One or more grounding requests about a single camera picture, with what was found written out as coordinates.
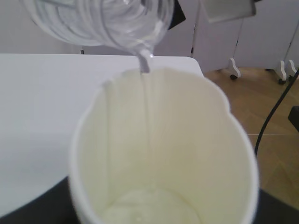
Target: stand leg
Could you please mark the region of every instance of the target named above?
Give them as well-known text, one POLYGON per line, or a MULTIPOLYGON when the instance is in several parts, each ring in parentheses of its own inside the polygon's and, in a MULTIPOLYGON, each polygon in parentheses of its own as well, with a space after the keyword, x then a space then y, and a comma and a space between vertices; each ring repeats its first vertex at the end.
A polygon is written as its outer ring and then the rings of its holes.
POLYGON ((228 62, 228 70, 232 73, 230 75, 231 80, 236 80, 237 78, 241 77, 241 72, 237 68, 237 66, 235 64, 235 60, 233 58, 231 58, 228 62))
POLYGON ((296 69, 295 69, 293 60, 289 60, 286 63, 285 72, 286 72, 286 75, 289 77, 289 80, 291 80, 296 73, 296 69))
POLYGON ((278 83, 280 85, 285 84, 287 75, 286 75, 286 72, 285 72, 285 63, 284 63, 284 61, 280 61, 277 68, 274 69, 274 71, 276 72, 276 74, 279 77, 278 83))

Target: black surface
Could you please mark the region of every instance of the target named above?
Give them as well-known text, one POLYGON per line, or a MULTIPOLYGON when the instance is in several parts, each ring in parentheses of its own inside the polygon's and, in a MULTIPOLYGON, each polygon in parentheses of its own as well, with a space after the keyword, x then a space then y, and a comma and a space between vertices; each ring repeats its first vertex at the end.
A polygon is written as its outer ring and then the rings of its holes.
MULTIPOLYGON (((141 0, 141 4, 145 5, 145 0, 141 0)), ((171 24, 168 29, 174 28, 176 25, 182 23, 186 20, 182 7, 180 6, 178 0, 174 0, 174 10, 171 20, 171 24)))
POLYGON ((299 106, 292 107, 288 119, 299 132, 299 106))
MULTIPOLYGON (((0 218, 0 224, 79 224, 68 178, 31 203, 0 218)), ((260 190, 253 224, 299 224, 299 211, 260 190)))

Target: white paper cup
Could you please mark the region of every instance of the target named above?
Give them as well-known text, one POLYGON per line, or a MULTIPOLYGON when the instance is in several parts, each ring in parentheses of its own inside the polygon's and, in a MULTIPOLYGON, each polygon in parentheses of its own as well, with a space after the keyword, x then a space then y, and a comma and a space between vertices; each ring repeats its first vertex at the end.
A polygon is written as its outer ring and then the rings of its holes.
POLYGON ((258 173, 215 84, 171 69, 132 70, 106 82, 80 120, 70 189, 84 224, 250 224, 258 173))

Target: white panel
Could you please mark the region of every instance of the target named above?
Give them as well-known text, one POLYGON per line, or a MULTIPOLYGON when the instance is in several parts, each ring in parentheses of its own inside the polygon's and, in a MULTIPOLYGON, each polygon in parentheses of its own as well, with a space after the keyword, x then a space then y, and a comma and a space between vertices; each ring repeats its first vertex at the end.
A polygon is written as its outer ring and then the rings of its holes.
MULTIPOLYGON (((198 10, 198 0, 179 0, 186 20, 167 31, 163 40, 155 47, 156 56, 190 56, 194 26, 198 10)), ((92 55, 130 55, 121 50, 106 46, 83 47, 85 54, 92 55)))
POLYGON ((0 0, 0 53, 79 54, 75 46, 44 33, 18 0, 0 0))
POLYGON ((203 72, 228 66, 238 40, 242 20, 209 23, 200 9, 193 57, 203 72))
POLYGON ((273 69, 284 60, 298 23, 298 0, 263 0, 244 19, 235 61, 238 67, 273 69))
POLYGON ((297 27, 294 39, 292 41, 292 44, 290 45, 290 49, 285 59, 285 62, 287 62, 288 60, 293 60, 295 67, 299 67, 299 27, 297 27))

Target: liquid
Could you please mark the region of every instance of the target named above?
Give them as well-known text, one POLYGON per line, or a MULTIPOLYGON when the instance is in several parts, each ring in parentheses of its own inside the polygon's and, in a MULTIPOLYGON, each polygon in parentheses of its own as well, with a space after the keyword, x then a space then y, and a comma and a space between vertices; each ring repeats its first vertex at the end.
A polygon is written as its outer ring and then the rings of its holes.
MULTIPOLYGON (((153 56, 143 51, 149 71, 153 56)), ((199 224, 196 211, 175 193, 161 189, 156 183, 156 155, 151 142, 150 82, 146 82, 149 73, 140 74, 143 87, 144 117, 146 129, 146 150, 149 158, 150 185, 143 189, 132 190, 118 198, 102 213, 107 224, 199 224)))
POLYGON ((152 71, 154 56, 151 52, 152 51, 150 49, 144 48, 135 54, 139 60, 141 76, 142 73, 150 73, 150 71, 152 71))
POLYGON ((130 191, 101 217, 107 224, 199 224, 196 211, 179 195, 164 189, 130 191))

